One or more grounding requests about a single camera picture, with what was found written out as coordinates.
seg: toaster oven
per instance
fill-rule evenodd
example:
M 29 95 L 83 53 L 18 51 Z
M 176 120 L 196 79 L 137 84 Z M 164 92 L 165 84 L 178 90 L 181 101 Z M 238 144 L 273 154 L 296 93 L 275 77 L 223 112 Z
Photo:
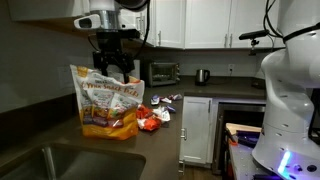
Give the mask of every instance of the toaster oven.
M 149 87 L 176 84 L 179 78 L 179 64 L 171 62 L 148 62 L 143 79 Z

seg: white robot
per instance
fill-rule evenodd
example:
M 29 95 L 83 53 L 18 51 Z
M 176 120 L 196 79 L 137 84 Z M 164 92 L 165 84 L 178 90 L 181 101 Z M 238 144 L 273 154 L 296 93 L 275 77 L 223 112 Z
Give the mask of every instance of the white robot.
M 79 29 L 96 29 L 102 52 L 98 59 L 106 63 L 101 70 L 110 62 L 126 63 L 118 63 L 122 54 L 119 33 L 115 33 L 119 5 L 135 11 L 147 3 L 149 0 L 90 0 L 92 15 L 75 21 Z M 284 179 L 320 180 L 320 148 L 308 138 L 314 106 L 306 95 L 306 88 L 320 87 L 319 7 L 319 0 L 280 0 L 278 30 L 286 49 L 262 62 L 267 105 L 263 131 L 252 155 Z M 131 68 L 122 67 L 124 74 Z

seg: chip bag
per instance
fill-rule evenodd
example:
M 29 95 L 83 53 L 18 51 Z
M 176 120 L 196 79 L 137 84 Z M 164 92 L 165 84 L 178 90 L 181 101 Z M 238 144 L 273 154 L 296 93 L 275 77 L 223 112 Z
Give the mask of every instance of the chip bag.
M 144 81 L 129 77 L 123 84 L 99 71 L 70 65 L 83 135 L 125 140 L 138 134 L 136 109 Z

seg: dishwasher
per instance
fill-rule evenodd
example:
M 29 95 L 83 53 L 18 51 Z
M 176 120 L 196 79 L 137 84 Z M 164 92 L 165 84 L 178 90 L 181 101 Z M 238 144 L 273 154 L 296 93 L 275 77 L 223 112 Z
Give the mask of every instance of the dishwasher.
M 226 123 L 262 127 L 265 104 L 219 103 L 215 134 L 212 172 L 222 174 L 226 170 Z

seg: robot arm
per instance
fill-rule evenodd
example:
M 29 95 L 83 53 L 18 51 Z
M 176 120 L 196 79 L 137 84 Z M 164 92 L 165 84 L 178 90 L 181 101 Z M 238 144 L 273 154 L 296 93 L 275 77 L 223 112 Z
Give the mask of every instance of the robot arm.
M 94 67 L 100 69 L 103 75 L 108 75 L 107 67 L 113 64 L 121 69 L 125 83 L 129 81 L 127 74 L 134 69 L 133 57 L 122 52 L 121 39 L 139 38 L 140 33 L 135 29 L 121 30 L 118 23 L 119 9 L 141 11 L 149 2 L 150 0 L 90 0 L 91 15 L 74 21 L 77 29 L 96 31 L 100 50 L 93 52 L 93 61 Z

